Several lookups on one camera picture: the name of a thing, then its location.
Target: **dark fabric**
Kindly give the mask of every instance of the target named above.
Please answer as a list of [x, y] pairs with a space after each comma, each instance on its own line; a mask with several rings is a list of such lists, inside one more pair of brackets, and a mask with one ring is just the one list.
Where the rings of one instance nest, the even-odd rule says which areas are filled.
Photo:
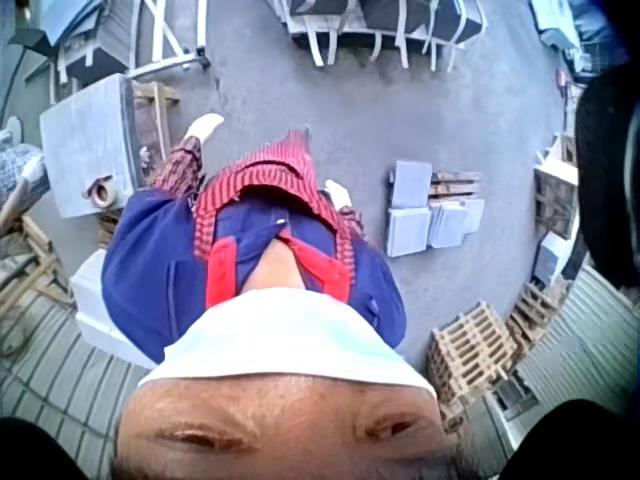
[[[331, 230], [264, 191], [231, 202], [216, 216], [216, 240], [234, 237], [238, 246], [236, 290], [253, 272], [271, 239], [283, 228], [335, 257]], [[117, 327], [154, 362], [205, 311], [206, 264], [193, 254], [194, 219], [187, 198], [149, 189], [135, 194], [124, 210], [102, 270], [102, 295]], [[392, 348], [406, 331], [400, 292], [382, 255], [358, 235], [352, 237], [355, 282], [348, 304]], [[304, 274], [308, 289], [322, 291]]]
[[69, 454], [43, 429], [19, 418], [0, 418], [0, 477], [86, 480]]
[[527, 434], [500, 480], [637, 478], [638, 431], [587, 400], [555, 408]]
[[580, 226], [597, 270], [615, 287], [640, 285], [624, 191], [629, 122], [639, 92], [633, 66], [616, 67], [591, 82], [576, 111]]

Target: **eye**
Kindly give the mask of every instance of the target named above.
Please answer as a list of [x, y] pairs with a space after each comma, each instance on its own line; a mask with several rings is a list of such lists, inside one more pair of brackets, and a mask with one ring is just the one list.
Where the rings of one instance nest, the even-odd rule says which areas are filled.
[[388, 415], [376, 420], [364, 431], [367, 438], [374, 441], [386, 440], [409, 430], [417, 418], [407, 415]]
[[243, 438], [233, 435], [225, 435], [223, 432], [208, 433], [187, 430], [163, 432], [158, 435], [158, 437], [171, 442], [207, 448], [218, 453], [239, 452], [249, 447], [248, 443]]

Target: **wooden crate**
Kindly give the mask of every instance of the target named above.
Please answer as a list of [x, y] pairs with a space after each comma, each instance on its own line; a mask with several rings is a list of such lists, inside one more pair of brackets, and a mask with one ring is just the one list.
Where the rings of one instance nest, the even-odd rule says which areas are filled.
[[429, 205], [477, 198], [482, 174], [478, 172], [434, 172], [429, 187]]
[[498, 315], [481, 302], [443, 331], [435, 329], [428, 374], [439, 401], [466, 407], [506, 379], [515, 344]]
[[568, 240], [578, 212], [577, 169], [552, 158], [535, 168], [535, 179], [536, 220]]

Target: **plaid sleeve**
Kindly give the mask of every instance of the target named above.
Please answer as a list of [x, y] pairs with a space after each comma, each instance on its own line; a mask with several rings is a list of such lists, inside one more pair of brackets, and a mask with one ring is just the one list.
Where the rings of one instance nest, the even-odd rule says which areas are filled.
[[349, 228], [356, 232], [363, 240], [366, 240], [364, 234], [364, 224], [362, 223], [362, 212], [356, 210], [353, 207], [342, 207], [338, 210], [338, 213], [342, 215]]
[[162, 172], [151, 185], [180, 197], [197, 192], [204, 180], [202, 170], [202, 147], [197, 137], [183, 138], [173, 147]]

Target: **metal frame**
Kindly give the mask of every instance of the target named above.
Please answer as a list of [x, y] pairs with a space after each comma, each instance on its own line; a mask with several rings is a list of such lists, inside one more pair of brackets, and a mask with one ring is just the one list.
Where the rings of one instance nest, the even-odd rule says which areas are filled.
[[[178, 41], [171, 29], [167, 26], [164, 20], [166, 11], [167, 0], [158, 0], [158, 3], [154, 5], [152, 0], [144, 0], [145, 5], [151, 11], [154, 16], [153, 24], [153, 46], [152, 46], [152, 62], [142, 67], [135, 67], [135, 58], [137, 56], [137, 35], [139, 29], [140, 10], [136, 9], [138, 6], [138, 0], [134, 4], [133, 18], [131, 25], [131, 54], [130, 58], [133, 60], [130, 65], [130, 70], [127, 73], [127, 77], [131, 79], [138, 79], [152, 73], [162, 72], [174, 67], [183, 66], [187, 68], [192, 63], [199, 63], [203, 69], [211, 66], [211, 61], [206, 56], [206, 43], [207, 43], [207, 2], [208, 0], [198, 0], [198, 15], [197, 15], [197, 32], [196, 32], [196, 48], [194, 53], [185, 53], [188, 50], [180, 48]], [[167, 37], [172, 50], [175, 53], [174, 57], [163, 58], [163, 46], [164, 37]]]

